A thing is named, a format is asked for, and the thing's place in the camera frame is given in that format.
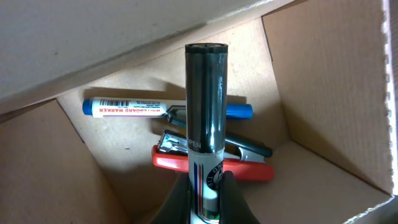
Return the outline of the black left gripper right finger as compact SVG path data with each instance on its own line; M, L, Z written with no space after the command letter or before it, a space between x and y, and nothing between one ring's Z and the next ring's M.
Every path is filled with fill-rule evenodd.
M220 224L260 224L231 171L224 172L220 185Z

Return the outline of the red black stapler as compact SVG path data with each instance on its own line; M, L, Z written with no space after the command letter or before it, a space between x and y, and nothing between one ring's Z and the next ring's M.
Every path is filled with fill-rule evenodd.
M272 149L261 142L234 133L226 133L224 170L231 171L239 180L269 181L274 177L266 159ZM188 172L188 147L185 135L165 129L159 142L152 147L152 163L180 172Z

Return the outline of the blue whiteboard marker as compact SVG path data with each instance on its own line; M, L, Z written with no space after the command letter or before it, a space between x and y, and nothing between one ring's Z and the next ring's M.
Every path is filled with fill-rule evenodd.
M172 111L185 111L184 100L92 97L82 103L85 115L94 118L144 117L162 118Z

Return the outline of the black whiteboard marker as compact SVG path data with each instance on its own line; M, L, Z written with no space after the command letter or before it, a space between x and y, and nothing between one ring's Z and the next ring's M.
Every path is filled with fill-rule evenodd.
M185 46L190 223L219 223L226 132L228 45Z

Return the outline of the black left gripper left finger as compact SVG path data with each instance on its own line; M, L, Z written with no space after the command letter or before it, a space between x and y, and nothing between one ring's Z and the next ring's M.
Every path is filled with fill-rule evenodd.
M169 196L162 204L150 224L190 223L190 181L189 176L178 176Z

